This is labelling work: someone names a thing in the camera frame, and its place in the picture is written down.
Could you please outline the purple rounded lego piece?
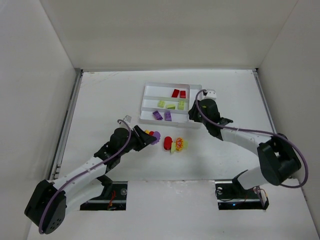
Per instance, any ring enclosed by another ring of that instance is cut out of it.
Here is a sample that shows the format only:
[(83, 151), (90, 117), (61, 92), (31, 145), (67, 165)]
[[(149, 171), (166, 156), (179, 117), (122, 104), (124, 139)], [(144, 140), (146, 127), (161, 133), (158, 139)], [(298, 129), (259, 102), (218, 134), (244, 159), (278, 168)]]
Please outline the purple rounded lego piece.
[(161, 134), (160, 134), (158, 131), (154, 131), (152, 136), (155, 137), (156, 140), (153, 141), (153, 142), (151, 143), (151, 145), (155, 145), (155, 144), (157, 144), (157, 143), (160, 141), (160, 139), (161, 139)]

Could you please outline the light green lego piece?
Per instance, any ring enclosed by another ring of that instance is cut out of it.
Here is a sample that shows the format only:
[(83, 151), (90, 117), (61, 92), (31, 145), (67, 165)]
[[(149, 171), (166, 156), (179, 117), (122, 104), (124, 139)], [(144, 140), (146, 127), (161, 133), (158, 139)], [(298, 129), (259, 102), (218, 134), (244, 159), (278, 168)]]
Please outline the light green lego piece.
[(177, 105), (177, 109), (180, 111), (184, 111), (185, 110), (185, 102), (184, 101), (179, 101), (178, 105)]

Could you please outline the light green wedge lego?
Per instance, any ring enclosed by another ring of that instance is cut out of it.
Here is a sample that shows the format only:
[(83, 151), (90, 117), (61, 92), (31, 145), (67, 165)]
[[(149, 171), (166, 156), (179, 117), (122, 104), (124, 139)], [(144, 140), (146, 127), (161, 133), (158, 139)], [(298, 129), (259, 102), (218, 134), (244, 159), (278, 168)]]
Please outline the light green wedge lego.
[(166, 109), (175, 110), (176, 109), (176, 105), (175, 104), (168, 104), (168, 105), (166, 105)]

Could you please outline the small red lego brick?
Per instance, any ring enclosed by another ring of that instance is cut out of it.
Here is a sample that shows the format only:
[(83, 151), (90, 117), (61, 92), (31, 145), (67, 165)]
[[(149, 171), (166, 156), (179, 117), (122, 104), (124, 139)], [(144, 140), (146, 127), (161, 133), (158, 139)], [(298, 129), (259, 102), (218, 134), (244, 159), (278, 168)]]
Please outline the small red lego brick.
[(182, 98), (182, 99), (186, 99), (187, 98), (186, 91), (185, 90), (181, 90), (179, 92), (179, 97)]

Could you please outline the purple patterned lego brick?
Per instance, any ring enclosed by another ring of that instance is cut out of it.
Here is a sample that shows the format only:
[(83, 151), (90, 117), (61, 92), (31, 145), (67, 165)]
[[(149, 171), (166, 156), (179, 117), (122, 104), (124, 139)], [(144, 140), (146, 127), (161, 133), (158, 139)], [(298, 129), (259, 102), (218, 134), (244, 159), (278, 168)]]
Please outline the purple patterned lego brick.
[(157, 121), (162, 121), (163, 120), (163, 117), (161, 116), (161, 114), (156, 110), (152, 113), (152, 115), (154, 116), (154, 118), (157, 120)]

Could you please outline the purple tan lego piece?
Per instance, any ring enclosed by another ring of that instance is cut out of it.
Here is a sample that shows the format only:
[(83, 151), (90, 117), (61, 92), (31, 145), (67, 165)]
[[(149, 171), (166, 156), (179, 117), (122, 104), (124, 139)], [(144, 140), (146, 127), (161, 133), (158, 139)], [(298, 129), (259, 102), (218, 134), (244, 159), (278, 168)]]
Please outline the purple tan lego piece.
[(172, 121), (172, 115), (171, 115), (171, 112), (170, 112), (170, 111), (166, 111), (166, 112), (164, 113), (164, 119), (165, 119), (165, 121), (167, 121), (167, 122), (171, 122), (171, 121)]

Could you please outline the light green square lego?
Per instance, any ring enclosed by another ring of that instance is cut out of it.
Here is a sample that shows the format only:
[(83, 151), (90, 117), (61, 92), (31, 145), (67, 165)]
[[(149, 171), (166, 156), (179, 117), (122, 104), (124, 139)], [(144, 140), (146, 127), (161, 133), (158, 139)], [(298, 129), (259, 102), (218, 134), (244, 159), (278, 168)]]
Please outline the light green square lego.
[(164, 108), (165, 105), (166, 105), (166, 102), (163, 101), (163, 100), (160, 100), (160, 101), (157, 103), (157, 107), (158, 107), (158, 108)]

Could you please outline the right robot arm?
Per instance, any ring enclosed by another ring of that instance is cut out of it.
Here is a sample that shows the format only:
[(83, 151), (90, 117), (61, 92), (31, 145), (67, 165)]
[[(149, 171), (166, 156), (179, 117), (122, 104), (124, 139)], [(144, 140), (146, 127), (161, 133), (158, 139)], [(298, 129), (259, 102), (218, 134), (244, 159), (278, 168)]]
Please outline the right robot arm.
[(220, 116), (213, 99), (196, 99), (188, 115), (190, 120), (202, 123), (212, 137), (242, 147), (258, 157), (257, 167), (233, 178), (233, 184), (240, 189), (249, 190), (266, 183), (282, 186), (302, 167), (308, 167), (302, 153), (284, 135), (235, 127), (231, 119)]

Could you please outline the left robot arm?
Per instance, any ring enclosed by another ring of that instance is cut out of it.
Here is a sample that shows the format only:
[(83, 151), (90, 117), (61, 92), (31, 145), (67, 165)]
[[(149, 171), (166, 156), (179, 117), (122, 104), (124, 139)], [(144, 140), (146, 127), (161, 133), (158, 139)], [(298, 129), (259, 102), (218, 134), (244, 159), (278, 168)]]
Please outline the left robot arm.
[(160, 133), (145, 132), (139, 126), (116, 128), (110, 139), (86, 163), (52, 181), (40, 181), (24, 210), (41, 235), (51, 234), (65, 216), (84, 202), (98, 197), (112, 181), (106, 176), (124, 154), (141, 151), (160, 140)]

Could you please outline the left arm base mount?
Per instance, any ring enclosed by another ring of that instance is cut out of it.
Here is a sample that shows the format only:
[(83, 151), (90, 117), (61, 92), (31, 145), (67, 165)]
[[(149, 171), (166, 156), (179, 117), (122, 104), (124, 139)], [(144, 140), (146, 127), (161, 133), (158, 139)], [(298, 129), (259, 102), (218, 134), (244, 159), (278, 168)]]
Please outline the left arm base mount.
[(100, 195), (80, 206), (81, 211), (125, 211), (127, 207), (128, 182), (113, 181), (106, 175), (98, 177), (103, 186)]

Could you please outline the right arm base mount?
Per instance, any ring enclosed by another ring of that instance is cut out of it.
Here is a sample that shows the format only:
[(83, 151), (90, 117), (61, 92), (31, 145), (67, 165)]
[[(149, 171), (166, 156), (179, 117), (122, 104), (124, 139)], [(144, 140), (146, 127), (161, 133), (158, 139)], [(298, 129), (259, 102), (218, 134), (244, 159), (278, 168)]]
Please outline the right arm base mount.
[(235, 179), (216, 180), (215, 196), (218, 209), (221, 211), (265, 211), (270, 205), (266, 191), (260, 186), (244, 189)]

